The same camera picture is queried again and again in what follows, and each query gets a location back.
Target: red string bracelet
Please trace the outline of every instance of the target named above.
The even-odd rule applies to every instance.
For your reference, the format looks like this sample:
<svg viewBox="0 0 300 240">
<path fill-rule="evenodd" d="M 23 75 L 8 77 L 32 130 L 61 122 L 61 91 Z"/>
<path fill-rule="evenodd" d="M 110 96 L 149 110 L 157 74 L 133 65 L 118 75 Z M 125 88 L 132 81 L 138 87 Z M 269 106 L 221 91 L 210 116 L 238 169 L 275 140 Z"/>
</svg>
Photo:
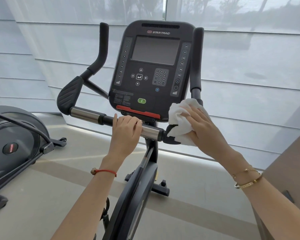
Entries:
<svg viewBox="0 0 300 240">
<path fill-rule="evenodd" d="M 112 173 L 112 174 L 114 174 L 114 176 L 115 177 L 117 177 L 117 173 L 115 172 L 115 171 L 112 171 L 112 170 L 108 170 L 108 169 L 96 169 L 96 168 L 93 168 L 93 169 L 91 169 L 91 171 L 90 171 L 90 173 L 92 174 L 92 175 L 96 175 L 97 173 L 99 173 L 99 172 L 108 172 L 108 173 Z"/>
</svg>

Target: gold bangle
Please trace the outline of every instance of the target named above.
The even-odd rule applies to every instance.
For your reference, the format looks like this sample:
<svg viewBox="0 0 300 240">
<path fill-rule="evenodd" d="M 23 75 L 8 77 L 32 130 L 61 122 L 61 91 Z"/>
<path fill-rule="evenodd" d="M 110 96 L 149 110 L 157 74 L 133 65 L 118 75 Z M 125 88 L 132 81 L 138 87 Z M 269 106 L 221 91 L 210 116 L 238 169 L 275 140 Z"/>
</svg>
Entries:
<svg viewBox="0 0 300 240">
<path fill-rule="evenodd" d="M 241 171 L 241 172 L 238 172 L 238 173 L 233 174 L 232 177 L 235 179 L 237 174 L 239 174 L 239 173 L 247 173 L 247 172 L 249 172 L 249 171 L 256 171 L 256 172 L 258 172 L 258 171 L 255 170 L 255 169 L 249 169 L 249 168 L 246 168 L 245 170 L 243 170 L 243 171 Z"/>
<path fill-rule="evenodd" d="M 247 188 L 247 187 L 249 187 L 251 185 L 254 185 L 255 183 L 259 182 L 261 178 L 262 178 L 262 174 L 260 173 L 260 176 L 257 179 L 255 179 L 255 180 L 253 180 L 253 181 L 251 181 L 247 184 L 243 184 L 243 185 L 239 185 L 238 183 L 236 183 L 234 187 L 236 189 L 244 189 L 244 188 Z"/>
</svg>

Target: speaker grille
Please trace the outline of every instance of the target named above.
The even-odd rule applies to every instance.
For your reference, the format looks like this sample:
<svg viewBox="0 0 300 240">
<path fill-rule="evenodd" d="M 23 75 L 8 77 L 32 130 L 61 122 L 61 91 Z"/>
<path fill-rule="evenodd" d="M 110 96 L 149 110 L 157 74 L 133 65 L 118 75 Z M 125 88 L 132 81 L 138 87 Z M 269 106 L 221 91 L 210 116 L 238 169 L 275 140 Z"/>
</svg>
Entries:
<svg viewBox="0 0 300 240">
<path fill-rule="evenodd" d="M 174 28 L 178 29 L 180 28 L 179 25 L 170 25 L 170 24 L 146 24 L 143 23 L 142 27 L 149 27 L 149 28 Z"/>
</svg>

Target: green start button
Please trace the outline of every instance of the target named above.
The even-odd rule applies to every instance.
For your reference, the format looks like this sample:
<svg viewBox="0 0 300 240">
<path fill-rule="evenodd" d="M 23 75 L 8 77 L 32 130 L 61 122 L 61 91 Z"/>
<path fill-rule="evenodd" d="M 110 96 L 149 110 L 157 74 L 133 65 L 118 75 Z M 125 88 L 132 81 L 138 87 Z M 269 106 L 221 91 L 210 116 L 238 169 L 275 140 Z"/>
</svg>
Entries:
<svg viewBox="0 0 300 240">
<path fill-rule="evenodd" d="M 139 98 L 138 99 L 138 103 L 140 104 L 145 104 L 146 103 L 146 100 L 144 98 Z"/>
</svg>

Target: gray floor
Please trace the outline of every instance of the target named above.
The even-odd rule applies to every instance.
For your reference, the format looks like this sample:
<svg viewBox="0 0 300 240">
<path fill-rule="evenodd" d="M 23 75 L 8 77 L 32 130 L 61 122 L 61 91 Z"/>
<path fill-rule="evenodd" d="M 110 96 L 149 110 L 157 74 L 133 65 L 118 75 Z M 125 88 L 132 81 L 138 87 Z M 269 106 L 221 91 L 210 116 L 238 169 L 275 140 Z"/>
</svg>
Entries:
<svg viewBox="0 0 300 240">
<path fill-rule="evenodd" d="M 52 138 L 67 137 L 68 144 L 44 155 L 0 191 L 9 199 L 0 210 L 1 240 L 49 240 L 92 178 L 89 171 L 108 152 L 109 136 L 65 125 L 62 117 L 37 116 Z M 109 195 L 110 214 L 125 175 L 144 152 L 139 145 L 120 168 Z M 170 197 L 151 194 L 134 239 L 259 240 L 251 206 L 233 190 L 231 177 L 215 162 L 196 160 L 160 152 L 158 181 L 167 180 Z M 103 234 L 100 223 L 97 239 Z"/>
</svg>

